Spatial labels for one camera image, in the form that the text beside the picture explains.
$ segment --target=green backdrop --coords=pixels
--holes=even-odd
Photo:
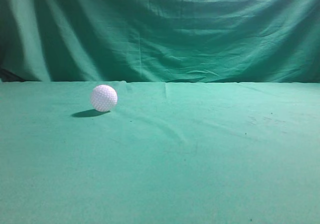
[[[0,8],[5,81],[320,81],[320,0],[0,0]]]

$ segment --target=table surface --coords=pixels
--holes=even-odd
[[[0,223],[317,223],[319,103],[316,83],[1,83]]]

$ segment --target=golf ball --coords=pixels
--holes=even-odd
[[[117,102],[117,92],[109,85],[98,85],[91,93],[91,104],[99,112],[110,111]]]

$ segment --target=green fabric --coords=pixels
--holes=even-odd
[[[0,2],[2,67],[25,80],[320,81],[320,0]]]
[[[320,84],[103,83],[0,84],[1,224],[319,222]]]

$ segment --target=white golf ball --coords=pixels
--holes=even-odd
[[[91,93],[91,104],[99,112],[110,111],[117,102],[117,92],[109,85],[98,85]]]

